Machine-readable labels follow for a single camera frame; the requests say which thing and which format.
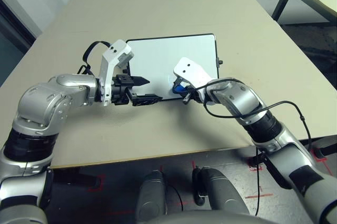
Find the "blue object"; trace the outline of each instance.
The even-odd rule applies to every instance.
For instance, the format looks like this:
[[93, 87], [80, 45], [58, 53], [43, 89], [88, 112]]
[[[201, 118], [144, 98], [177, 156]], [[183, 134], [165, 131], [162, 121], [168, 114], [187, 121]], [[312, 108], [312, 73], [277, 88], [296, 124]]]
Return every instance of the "blue object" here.
[[177, 93], [181, 93], [181, 92], [183, 92], [183, 91], [186, 91], [186, 88], [183, 87], [182, 85], [177, 85], [177, 86], [175, 87], [174, 91], [177, 92]]

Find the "red line on floor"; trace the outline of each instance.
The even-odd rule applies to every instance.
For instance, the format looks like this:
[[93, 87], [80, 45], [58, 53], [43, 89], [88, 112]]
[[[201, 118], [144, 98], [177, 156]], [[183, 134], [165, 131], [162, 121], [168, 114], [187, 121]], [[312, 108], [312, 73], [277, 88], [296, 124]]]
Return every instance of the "red line on floor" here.
[[116, 211], [116, 212], [106, 212], [104, 215], [130, 215], [133, 214], [134, 210]]
[[104, 180], [105, 180], [105, 174], [101, 174], [101, 175], [98, 175], [97, 178], [100, 178], [101, 179], [101, 184], [98, 188], [92, 188], [92, 187], [89, 187], [88, 188], [88, 191], [89, 192], [95, 192], [95, 191], [103, 191], [103, 183], [104, 183]]
[[324, 166], [325, 166], [326, 169], [328, 170], [328, 173], [329, 173], [331, 176], [333, 176], [332, 171], [330, 170], [330, 168], [328, 167], [328, 165], [326, 164], [326, 162], [325, 162], [325, 161], [322, 161], [322, 163], [324, 164]]
[[248, 165], [248, 167], [249, 167], [250, 171], [257, 171], [256, 167], [252, 167], [250, 165]]
[[[183, 206], [188, 205], [194, 203], [194, 200], [190, 200], [190, 201], [183, 201]], [[181, 206], [180, 201], [176, 203], [177, 206]]]
[[313, 150], [311, 150], [310, 152], [311, 152], [311, 154], [313, 155], [315, 161], [316, 161], [316, 162], [322, 162], [322, 163], [324, 164], [324, 166], [326, 167], [326, 169], [328, 170], [328, 173], [329, 173], [331, 176], [333, 176], [330, 167], [329, 167], [329, 166], [327, 165], [327, 163], [325, 162], [325, 161], [327, 161], [328, 158], [327, 158], [327, 157], [318, 158], [318, 157], [315, 155], [315, 153], [314, 153]]
[[[273, 196], [274, 194], [261, 194], [260, 197], [268, 197], [268, 196]], [[254, 195], [254, 196], [247, 196], [245, 197], [245, 199], [255, 199], [257, 198], [258, 195]]]

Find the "robotic arm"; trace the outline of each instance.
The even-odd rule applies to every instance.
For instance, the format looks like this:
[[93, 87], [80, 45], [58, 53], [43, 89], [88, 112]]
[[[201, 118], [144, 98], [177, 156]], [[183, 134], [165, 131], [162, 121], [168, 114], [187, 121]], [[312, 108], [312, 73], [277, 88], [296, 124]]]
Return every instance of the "robotic arm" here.
[[231, 78], [213, 79], [188, 58], [179, 61], [174, 74], [174, 90], [181, 90], [180, 82], [191, 85], [181, 92], [184, 103], [193, 97], [189, 89], [197, 88], [195, 100], [222, 104], [238, 116], [237, 122], [264, 153], [263, 161], [275, 181], [285, 189], [295, 190], [314, 223], [337, 222], [337, 179], [317, 170], [309, 152], [269, 110], [254, 113], [266, 105], [249, 86]]
[[99, 78], [62, 74], [29, 88], [21, 97], [12, 130], [0, 151], [0, 223], [47, 223], [41, 208], [50, 201], [53, 147], [68, 112], [94, 102], [107, 106], [150, 105], [154, 94], [138, 96], [133, 86], [149, 83], [142, 77], [116, 75], [133, 54], [122, 40], [103, 54]]

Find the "wire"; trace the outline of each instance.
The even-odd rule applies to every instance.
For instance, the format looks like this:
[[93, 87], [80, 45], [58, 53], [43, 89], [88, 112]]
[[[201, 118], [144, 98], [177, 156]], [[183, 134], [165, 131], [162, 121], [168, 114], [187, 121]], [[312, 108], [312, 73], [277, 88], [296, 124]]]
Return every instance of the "wire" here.
[[290, 104], [290, 105], [292, 105], [292, 106], [294, 106], [294, 107], [296, 108], [297, 112], [298, 112], [299, 115], [300, 115], [300, 120], [303, 122], [305, 131], [306, 131], [306, 133], [307, 133], [307, 135], [308, 135], [308, 151], [310, 151], [311, 148], [312, 148], [312, 139], [311, 139], [311, 135], [310, 135], [308, 126], [307, 126], [307, 124], [306, 124], [306, 122], [305, 122], [305, 118], [304, 118], [304, 116], [303, 116], [301, 110], [299, 109], [299, 107], [298, 107], [294, 102], [291, 102], [291, 101], [288, 101], [288, 100], [283, 100], [283, 101], [277, 102], [277, 103], [275, 103], [275, 104], [273, 104], [273, 105], [267, 106], [267, 107], [265, 107], [265, 108], [256, 110], [256, 111], [251, 112], [251, 113], [248, 113], [248, 114], [244, 114], [244, 115], [233, 115], [233, 116], [216, 115], [216, 114], [212, 113], [211, 111], [209, 111], [209, 109], [207, 108], [206, 99], [204, 100], [204, 103], [203, 103], [204, 108], [206, 109], [206, 111], [207, 111], [210, 115], [212, 115], [212, 116], [214, 116], [214, 117], [217, 117], [217, 118], [227, 118], [227, 119], [231, 119], [231, 118], [245, 118], [245, 117], [248, 117], [248, 116], [251, 116], [251, 115], [256, 115], [256, 114], [258, 114], [258, 113], [260, 113], [260, 112], [269, 110], [269, 109], [271, 109], [271, 108], [273, 108], [273, 107], [276, 107], [276, 106], [278, 106], [278, 105], [281, 105], [281, 104]]
[[175, 190], [175, 192], [177, 193], [177, 195], [179, 197], [179, 200], [180, 200], [181, 212], [183, 212], [184, 211], [184, 205], [183, 205], [183, 201], [182, 201], [182, 199], [180, 197], [180, 194], [179, 194], [178, 190], [174, 186], [172, 186], [172, 185], [167, 185], [167, 186], [172, 187]]
[[88, 57], [90, 55], [90, 52], [92, 51], [92, 49], [97, 45], [97, 44], [104, 44], [106, 47], [110, 47], [111, 44], [106, 42], [106, 41], [95, 41], [92, 44], [90, 44], [90, 46], [88, 47], [88, 49], [86, 49], [86, 51], [83, 54], [82, 60], [86, 65], [81, 65], [81, 67], [78, 69], [77, 74], [80, 74], [80, 72], [82, 71], [82, 69], [84, 69], [84, 71], [81, 74], [89, 74], [89, 75], [94, 75], [92, 73], [91, 69], [91, 65], [88, 64], [87, 60]]
[[[235, 78], [228, 78], [228, 79], [221, 79], [221, 80], [218, 80], [218, 81], [215, 81], [215, 82], [212, 82], [212, 83], [208, 83], [207, 85], [204, 85], [204, 86], [201, 86], [201, 87], [198, 87], [198, 88], [194, 88], [194, 89], [191, 89], [189, 90], [189, 92], [192, 92], [192, 91], [195, 91], [195, 90], [199, 90], [199, 89], [202, 89], [202, 88], [206, 88], [205, 90], [205, 93], [207, 93], [207, 86], [210, 86], [210, 85], [214, 85], [214, 84], [217, 84], [217, 83], [221, 83], [221, 82], [226, 82], [226, 81], [235, 81], [235, 82], [239, 82], [239, 83], [242, 83], [241, 81], [235, 79]], [[311, 150], [312, 148], [312, 139], [311, 139], [311, 135], [310, 135], [310, 132], [309, 132], [309, 129], [308, 129], [308, 126], [305, 122], [305, 118], [301, 112], [301, 110], [299, 109], [298, 105], [296, 105], [294, 102], [291, 102], [291, 101], [288, 101], [288, 100], [283, 100], [283, 101], [280, 101], [280, 102], [277, 102], [273, 105], [270, 105], [270, 106], [267, 106], [265, 108], [262, 108], [262, 109], [259, 109], [259, 110], [256, 110], [256, 111], [253, 111], [251, 113], [248, 113], [248, 114], [244, 114], [244, 115], [230, 115], [230, 116], [226, 116], [226, 115], [216, 115], [214, 113], [212, 113], [211, 111], [209, 111], [209, 109], [207, 108], [207, 101], [206, 101], [206, 98], [204, 99], [204, 102], [203, 102], [203, 106], [205, 108], [205, 110], [207, 111], [207, 113], [209, 113], [210, 115], [214, 116], [214, 117], [217, 117], [217, 118], [225, 118], [225, 119], [233, 119], [233, 118], [245, 118], [245, 117], [248, 117], [248, 116], [252, 116], [252, 115], [256, 115], [258, 113], [261, 113], [263, 111], [266, 111], [266, 110], [269, 110], [273, 107], [276, 107], [278, 105], [281, 105], [281, 104], [290, 104], [292, 106], [294, 106], [297, 110], [297, 112], [299, 113], [300, 115], [300, 120], [302, 121], [303, 125], [304, 125], [304, 128], [305, 128], [305, 131], [308, 135], [308, 151]]]
[[239, 82], [241, 84], [243, 84], [242, 81], [236, 79], [236, 78], [226, 78], [226, 79], [220, 79], [220, 80], [217, 80], [217, 81], [214, 81], [214, 82], [211, 82], [211, 83], [207, 83], [206, 85], [203, 85], [203, 86], [200, 86], [198, 88], [193, 88], [193, 89], [190, 89], [190, 90], [186, 90], [186, 91], [180, 91], [180, 92], [177, 92], [179, 94], [184, 94], [184, 93], [194, 93], [195, 91], [198, 91], [202, 88], [205, 88], [207, 86], [212, 86], [212, 85], [215, 85], [215, 84], [218, 84], [218, 83], [222, 83], [222, 82], [227, 82], [227, 81], [234, 81], [234, 82]]
[[257, 207], [255, 216], [257, 216], [257, 213], [259, 212], [260, 207], [260, 173], [259, 173], [259, 150], [256, 148], [256, 174], [257, 174]]

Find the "whiteboard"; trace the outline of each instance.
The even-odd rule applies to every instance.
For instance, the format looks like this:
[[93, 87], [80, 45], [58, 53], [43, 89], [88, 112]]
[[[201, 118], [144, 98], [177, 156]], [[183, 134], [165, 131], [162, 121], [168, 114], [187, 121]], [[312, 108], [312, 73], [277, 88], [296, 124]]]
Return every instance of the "whiteboard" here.
[[137, 95], [156, 94], [163, 100], [181, 98], [172, 92], [176, 76], [173, 69], [187, 57], [213, 78], [218, 78], [216, 41], [213, 34], [128, 40], [134, 57], [129, 61], [131, 76], [141, 76], [149, 84], [133, 87]]

